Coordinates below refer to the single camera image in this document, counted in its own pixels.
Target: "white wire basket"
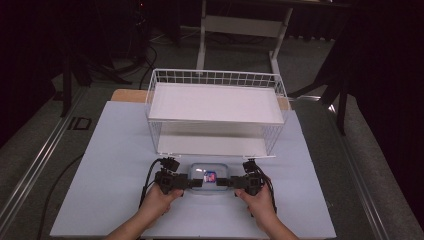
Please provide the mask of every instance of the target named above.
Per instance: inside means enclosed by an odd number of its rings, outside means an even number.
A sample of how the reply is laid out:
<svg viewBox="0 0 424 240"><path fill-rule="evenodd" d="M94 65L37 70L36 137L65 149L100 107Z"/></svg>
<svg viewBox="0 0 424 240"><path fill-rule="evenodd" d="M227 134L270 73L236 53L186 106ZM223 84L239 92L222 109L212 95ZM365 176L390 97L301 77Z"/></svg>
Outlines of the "white wire basket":
<svg viewBox="0 0 424 240"><path fill-rule="evenodd" d="M272 155L290 103L280 75L155 69L146 116L159 154Z"/></svg>

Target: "metal stand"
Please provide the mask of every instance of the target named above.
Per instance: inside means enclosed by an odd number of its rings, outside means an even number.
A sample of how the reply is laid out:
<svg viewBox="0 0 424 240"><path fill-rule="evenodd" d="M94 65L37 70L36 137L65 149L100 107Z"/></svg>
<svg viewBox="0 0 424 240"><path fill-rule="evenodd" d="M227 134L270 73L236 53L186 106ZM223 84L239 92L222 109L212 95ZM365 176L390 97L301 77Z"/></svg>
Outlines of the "metal stand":
<svg viewBox="0 0 424 240"><path fill-rule="evenodd" d="M204 69L206 55L205 34L206 31L210 31L276 38L277 44L274 51L270 51L269 58L272 72L280 74L277 56L283 43L292 11L293 8L287 9L283 22L212 16L206 14L206 0L203 0L202 19L200 22L200 47L196 70Z"/></svg>

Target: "white shelf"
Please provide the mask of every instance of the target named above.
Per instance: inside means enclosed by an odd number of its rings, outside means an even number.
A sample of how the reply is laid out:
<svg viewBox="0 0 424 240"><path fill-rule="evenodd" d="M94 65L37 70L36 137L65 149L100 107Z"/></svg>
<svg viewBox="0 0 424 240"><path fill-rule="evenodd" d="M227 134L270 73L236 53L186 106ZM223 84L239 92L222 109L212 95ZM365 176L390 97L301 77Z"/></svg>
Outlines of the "white shelf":
<svg viewBox="0 0 424 240"><path fill-rule="evenodd" d="M273 88L156 83L149 121L283 125Z"/></svg>
<svg viewBox="0 0 424 240"><path fill-rule="evenodd" d="M266 156L262 127L250 124L162 123L159 153Z"/></svg>

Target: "forearm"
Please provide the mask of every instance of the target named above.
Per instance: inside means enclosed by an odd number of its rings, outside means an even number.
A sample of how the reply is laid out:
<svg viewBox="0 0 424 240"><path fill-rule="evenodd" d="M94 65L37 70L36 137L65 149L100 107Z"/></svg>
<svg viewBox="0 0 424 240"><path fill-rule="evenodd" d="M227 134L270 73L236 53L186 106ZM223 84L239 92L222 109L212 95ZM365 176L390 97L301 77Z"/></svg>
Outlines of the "forearm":
<svg viewBox="0 0 424 240"><path fill-rule="evenodd" d="M299 238L288 229L277 216L263 221L263 230L272 240L298 240Z"/></svg>
<svg viewBox="0 0 424 240"><path fill-rule="evenodd" d="M143 219L141 214L136 214L111 232L106 237L106 240L134 240L138 238L150 226L150 224L152 223Z"/></svg>

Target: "wire rack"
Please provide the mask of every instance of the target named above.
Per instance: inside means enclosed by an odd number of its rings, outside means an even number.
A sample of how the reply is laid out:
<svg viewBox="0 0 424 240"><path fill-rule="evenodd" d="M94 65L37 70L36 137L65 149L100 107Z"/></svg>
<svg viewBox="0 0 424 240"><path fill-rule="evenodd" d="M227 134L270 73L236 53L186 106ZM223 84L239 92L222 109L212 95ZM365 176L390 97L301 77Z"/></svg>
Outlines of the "wire rack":
<svg viewBox="0 0 424 240"><path fill-rule="evenodd" d="M237 89L250 88L251 90L255 89L266 89L272 90L273 95L275 94L275 100L278 104L278 112L282 117L282 121L278 123L246 123L246 122L219 122L213 123L206 121L176 121L174 118L170 119L161 119L161 120L153 120L151 119L151 111L152 106L155 101L155 93L158 86L163 84L177 84L181 86L189 86L196 85L200 87L208 87L208 86L220 86L220 87L235 87ZM175 125L175 128L178 129L188 129L188 126L191 126L190 131L193 132L193 129L196 129L196 135L205 134L208 137L210 133L209 130L202 131L202 129L206 129L208 126L210 128L222 128L228 130L228 137L234 137L235 135L240 135L240 133L231 133L232 127L234 124L244 125L246 128L250 129L257 128L258 132L260 132L261 138L263 139L264 152L258 153L261 155L270 155L272 148L278 139L283 125L287 120L287 111L291 110L290 104L287 98L287 94L284 88L284 84L280 75L277 74L268 74L268 73L253 73L253 72L235 72L235 71L208 71L208 70L182 70L182 69L155 69L152 73L149 90L146 97L146 116L149 121L150 131L152 135L152 140L154 146L158 153L164 153L160 149L160 140L161 134L164 131L163 125L167 124L166 128L169 129L169 125ZM166 154L192 154L187 152L166 152ZM207 155L258 155L256 153L205 153Z"/></svg>

